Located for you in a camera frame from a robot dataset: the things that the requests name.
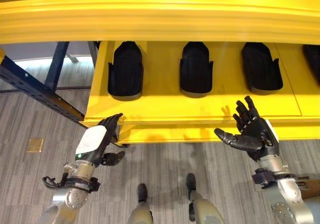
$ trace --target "yellow drawer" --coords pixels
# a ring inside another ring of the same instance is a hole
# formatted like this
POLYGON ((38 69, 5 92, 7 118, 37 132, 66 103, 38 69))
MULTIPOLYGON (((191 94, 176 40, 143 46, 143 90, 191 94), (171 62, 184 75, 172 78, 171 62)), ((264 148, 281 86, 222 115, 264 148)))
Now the yellow drawer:
MULTIPOLYGON (((266 118, 300 116, 290 82, 280 62, 283 89, 260 96, 250 93, 243 74, 240 42, 206 42, 213 64, 213 89, 204 98, 181 94, 179 62, 186 42, 137 42, 143 53, 142 97, 123 102, 108 94, 108 61, 121 42, 104 41, 100 45, 85 122, 97 123, 104 117, 123 112, 120 124, 210 124, 232 120, 236 101, 250 95, 259 113, 266 118)), ((279 56, 274 44, 267 44, 273 58, 279 56)))
POLYGON ((304 117, 320 116, 320 87, 303 54, 302 45, 276 44, 276 47, 301 114, 304 117))

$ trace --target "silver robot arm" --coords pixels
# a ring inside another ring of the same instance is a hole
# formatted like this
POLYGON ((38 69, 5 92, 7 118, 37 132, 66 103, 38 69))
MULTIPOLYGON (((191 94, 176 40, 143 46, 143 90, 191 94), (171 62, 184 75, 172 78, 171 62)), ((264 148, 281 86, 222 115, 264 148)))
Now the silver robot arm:
POLYGON ((314 224, 311 211, 304 204, 295 175, 280 159, 279 141, 270 122, 261 118, 253 101, 245 97, 249 109, 237 101, 234 114, 240 135, 215 129, 215 134, 227 145, 246 151, 258 163, 259 169, 252 176, 271 203, 271 209, 279 224, 314 224))
POLYGON ((95 169, 100 164, 114 166, 124 157, 124 152, 104 153, 121 115, 103 119, 97 126, 86 130, 76 149, 75 161, 64 166, 59 183, 56 183, 54 178, 42 179, 47 188, 56 192, 51 205, 45 209, 38 224, 75 222, 79 209, 88 200, 89 193, 99 189, 100 183, 97 178, 92 177, 95 169))
POLYGON ((311 211, 302 200, 294 175, 284 166, 280 157, 268 155, 258 161, 253 180, 262 185, 271 203, 273 215, 279 224, 314 224, 311 211))

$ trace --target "silver robot leg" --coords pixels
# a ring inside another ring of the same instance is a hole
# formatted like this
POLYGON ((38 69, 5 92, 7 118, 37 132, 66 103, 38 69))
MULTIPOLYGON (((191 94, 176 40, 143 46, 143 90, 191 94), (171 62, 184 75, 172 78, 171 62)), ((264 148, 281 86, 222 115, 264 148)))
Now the silver robot leg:
POLYGON ((224 224, 218 209, 208 200, 203 199, 196 191, 191 191, 196 224, 224 224))
POLYGON ((138 203, 132 211, 127 224, 153 224, 152 215, 146 202, 138 203))

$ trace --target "yellow shelf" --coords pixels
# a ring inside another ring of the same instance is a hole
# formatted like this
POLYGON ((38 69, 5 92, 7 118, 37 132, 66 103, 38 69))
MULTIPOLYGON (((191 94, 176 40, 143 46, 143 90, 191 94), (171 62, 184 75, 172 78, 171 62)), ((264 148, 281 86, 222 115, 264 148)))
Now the yellow shelf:
MULTIPOLYGON (((236 101, 250 92, 242 71, 241 49, 244 43, 206 42, 213 64, 213 89, 205 98, 183 96, 179 85, 179 63, 186 42, 137 42, 143 57, 142 97, 136 101, 115 100, 108 94, 108 65, 121 42, 102 42, 95 66, 85 121, 98 122, 104 117, 123 112, 120 123, 126 124, 198 124, 231 120, 236 101)), ((279 54, 268 44, 274 58, 279 54)), ((300 116, 295 96, 280 62, 283 89, 259 96, 250 94, 264 117, 283 119, 300 116)))
POLYGON ((320 114, 320 86, 303 54, 302 45, 276 44, 303 116, 320 114))
POLYGON ((0 43, 201 40, 320 44, 320 0, 19 0, 0 43))
MULTIPOLYGON (((83 124, 93 126, 102 118, 123 112, 119 124, 119 143, 140 142, 204 142, 217 141, 213 128, 223 127, 237 132, 232 119, 235 102, 250 95, 261 116, 269 119, 281 140, 320 138, 320 111, 313 108, 311 115, 301 113, 293 92, 293 83, 307 87, 313 79, 291 80, 287 76, 283 52, 278 45, 267 43, 272 57, 280 57, 279 66, 283 88, 272 95, 250 93, 242 71, 241 42, 205 42, 213 65, 213 89, 204 98, 183 96, 179 89, 179 60, 186 42, 137 42, 142 50, 144 76, 142 97, 123 102, 108 94, 108 62, 120 41, 103 41, 100 44, 94 79, 83 124)), ((296 62, 298 69, 308 68, 305 62, 296 62)), ((320 93, 311 95, 320 100, 320 93)))
MULTIPOLYGON (((319 120, 314 122, 271 122, 280 140, 320 139, 319 120)), ((239 134, 236 124, 209 125, 125 125, 119 134, 118 144, 160 142, 215 142, 220 141, 214 133, 219 127, 239 134)))

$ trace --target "wooden surface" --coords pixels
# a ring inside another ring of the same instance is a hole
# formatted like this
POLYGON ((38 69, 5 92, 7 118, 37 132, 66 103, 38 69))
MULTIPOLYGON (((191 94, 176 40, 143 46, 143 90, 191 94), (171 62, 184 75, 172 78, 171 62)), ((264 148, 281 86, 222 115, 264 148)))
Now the wooden surface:
MULTIPOLYGON (((88 90, 58 93, 85 112, 88 90)), ((53 195, 41 177, 61 177, 84 131, 22 93, 0 94, 1 223, 35 223, 53 195), (41 153, 26 153, 29 138, 45 138, 41 153)), ((320 141, 281 142, 280 148, 294 173, 320 177, 320 141)), ((90 195, 77 224, 127 223, 141 182, 148 187, 155 224, 187 224, 189 172, 196 174, 198 191, 218 207, 226 224, 276 224, 251 179, 255 168, 246 153, 222 143, 132 145, 119 165, 96 170, 100 190, 90 195)))

